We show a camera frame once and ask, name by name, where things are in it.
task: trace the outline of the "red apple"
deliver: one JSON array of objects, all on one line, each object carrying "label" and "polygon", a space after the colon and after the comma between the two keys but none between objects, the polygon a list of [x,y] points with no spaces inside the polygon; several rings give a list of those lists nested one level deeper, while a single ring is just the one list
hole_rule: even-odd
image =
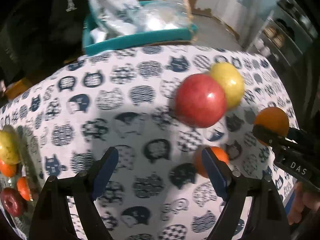
[{"label": "red apple", "polygon": [[23,199],[14,188],[6,187],[0,193],[1,203],[5,210],[13,217],[21,216],[24,211]]},{"label": "red apple", "polygon": [[177,89],[175,115],[188,126],[210,127],[224,115],[226,109],[223,88],[206,74],[188,76]]}]

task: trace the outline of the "orange fruit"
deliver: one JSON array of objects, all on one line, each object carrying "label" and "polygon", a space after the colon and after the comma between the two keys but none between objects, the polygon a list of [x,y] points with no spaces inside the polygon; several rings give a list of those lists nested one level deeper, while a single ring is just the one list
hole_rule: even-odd
[{"label": "orange fruit", "polygon": [[[226,164],[229,164],[229,157],[228,154],[221,149],[220,147],[212,146],[210,147],[212,152],[216,155],[219,161],[223,161]],[[203,150],[203,147],[197,149],[195,151],[195,155],[193,158],[193,164],[197,170],[197,173],[199,173],[202,177],[209,178],[207,171],[205,170],[204,166],[202,165],[202,157],[201,157],[201,151]]]},{"label": "orange fruit", "polygon": [[[267,107],[258,113],[254,124],[260,124],[270,131],[286,137],[289,131],[289,119],[286,113],[279,107]],[[264,142],[258,140],[264,146],[267,146]]]},{"label": "orange fruit", "polygon": [[20,195],[27,201],[30,201],[30,190],[27,185],[26,177],[21,177],[17,181],[17,188],[20,193]]},{"label": "orange fruit", "polygon": [[13,177],[17,172],[17,165],[6,164],[3,160],[0,160],[0,171],[6,177]]}]

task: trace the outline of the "teal basket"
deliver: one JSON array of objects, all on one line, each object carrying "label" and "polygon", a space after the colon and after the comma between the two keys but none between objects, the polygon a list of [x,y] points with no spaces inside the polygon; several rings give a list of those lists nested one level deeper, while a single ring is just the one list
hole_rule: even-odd
[{"label": "teal basket", "polygon": [[[144,6],[151,1],[142,1],[140,4]],[[192,24],[191,29],[180,28],[174,30],[160,30],[152,32],[137,33],[133,35],[126,35],[116,38],[111,38],[99,43],[93,43],[90,31],[97,28],[92,15],[88,15],[84,20],[82,47],[88,56],[93,56],[105,50],[126,49],[130,47],[137,47],[146,44],[154,44],[160,42],[170,41],[191,41],[197,34],[198,28]]]}]

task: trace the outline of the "screw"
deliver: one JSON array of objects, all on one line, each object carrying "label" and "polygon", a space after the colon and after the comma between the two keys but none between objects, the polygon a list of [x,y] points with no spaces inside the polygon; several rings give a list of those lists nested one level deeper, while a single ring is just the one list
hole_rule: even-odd
[{"label": "screw", "polygon": [[235,177],[240,177],[241,173],[240,173],[240,171],[233,171],[232,175],[235,176]]},{"label": "screw", "polygon": [[86,171],[79,171],[78,174],[79,174],[80,177],[84,177],[84,176],[87,175],[87,172]]},{"label": "screw", "polygon": [[264,179],[268,182],[270,182],[272,180],[271,176],[270,175],[266,175],[264,176]]},{"label": "screw", "polygon": [[47,178],[48,181],[54,181],[55,179],[56,179],[56,176],[53,176],[53,175]]}]

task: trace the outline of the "table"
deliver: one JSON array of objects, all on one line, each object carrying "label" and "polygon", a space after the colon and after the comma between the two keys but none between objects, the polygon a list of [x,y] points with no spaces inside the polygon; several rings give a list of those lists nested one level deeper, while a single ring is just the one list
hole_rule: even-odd
[{"label": "table", "polygon": [[[241,105],[207,129],[172,118],[180,82],[223,61],[244,78]],[[152,46],[79,58],[0,109],[0,125],[11,124],[27,138],[43,181],[74,176],[115,146],[118,166],[95,202],[115,240],[205,239],[224,203],[190,164],[199,145],[225,149],[230,167],[245,176],[270,173],[283,199],[293,186],[292,176],[273,165],[273,152],[251,132],[255,115],[267,106],[282,108],[297,128],[285,88],[261,55]],[[68,202],[77,235],[86,239],[73,199]],[[241,237],[250,202],[234,239]]]}]

